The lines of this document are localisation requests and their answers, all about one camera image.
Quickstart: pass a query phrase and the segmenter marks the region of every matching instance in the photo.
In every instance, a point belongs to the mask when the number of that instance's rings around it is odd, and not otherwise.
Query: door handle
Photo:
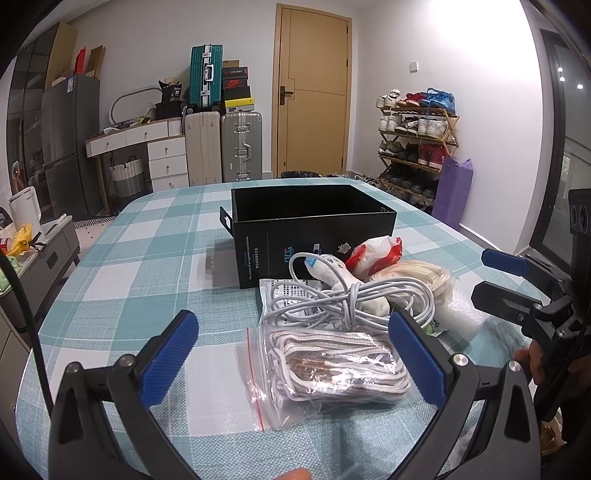
[[[285,96],[286,95],[293,95],[294,92],[287,92],[285,91],[285,87],[279,88],[279,105],[285,105]]]

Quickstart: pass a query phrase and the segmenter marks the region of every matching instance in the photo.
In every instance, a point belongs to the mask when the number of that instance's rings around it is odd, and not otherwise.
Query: white wall
[[[10,177],[8,175],[8,160],[6,148],[6,117],[8,112],[8,95],[10,93],[10,82],[12,81],[12,72],[16,59],[6,69],[6,72],[0,79],[0,206],[7,212],[8,199],[12,195],[10,189]]]
[[[355,12],[347,5],[322,0],[289,3],[353,18],[350,167],[357,93]],[[108,112],[118,96],[177,76],[189,67],[195,45],[223,44],[225,59],[239,59],[249,67],[249,85],[263,117],[263,170],[270,171],[276,5],[275,0],[112,0],[73,20],[79,32],[75,51],[84,46],[106,47],[100,70],[101,126],[109,124]]]
[[[396,87],[452,92],[456,159],[471,158],[468,229],[514,252],[528,215],[542,136],[534,41],[519,0],[386,0],[360,12],[352,170],[377,175],[378,95]],[[411,74],[409,63],[419,62]]]

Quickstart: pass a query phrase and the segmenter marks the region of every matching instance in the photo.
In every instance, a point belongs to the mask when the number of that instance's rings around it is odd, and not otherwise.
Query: screw
[[[135,363],[135,357],[129,354],[124,355],[121,358],[119,358],[119,360],[117,360],[117,363],[121,367],[131,367],[131,365]]]
[[[456,353],[453,356],[453,362],[459,367],[465,367],[468,364],[468,357],[462,353]]]
[[[511,360],[509,362],[509,370],[511,370],[512,372],[521,372],[521,365],[519,364],[519,362]]]
[[[80,370],[80,368],[82,368],[82,365],[80,365],[78,362],[72,362],[66,367],[66,372],[69,374],[75,374],[78,370]]]

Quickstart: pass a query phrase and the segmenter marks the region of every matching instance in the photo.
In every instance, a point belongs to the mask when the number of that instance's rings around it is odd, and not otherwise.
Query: human hand
[[[312,480],[312,476],[305,468],[298,468],[278,476],[275,480]]]
[[[531,378],[536,385],[544,383],[544,368],[542,356],[544,351],[535,340],[531,342],[530,348],[521,348],[515,352],[515,360],[525,366],[529,365]],[[591,387],[591,355],[577,358],[569,366],[571,374],[577,374],[577,381],[569,392],[569,397],[578,397]]]

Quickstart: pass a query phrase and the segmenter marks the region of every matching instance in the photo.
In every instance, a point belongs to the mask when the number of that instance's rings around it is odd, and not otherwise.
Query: refrigerator
[[[85,220],[103,207],[96,163],[85,149],[100,128],[99,91],[99,79],[76,74],[43,93],[43,161],[56,217]]]

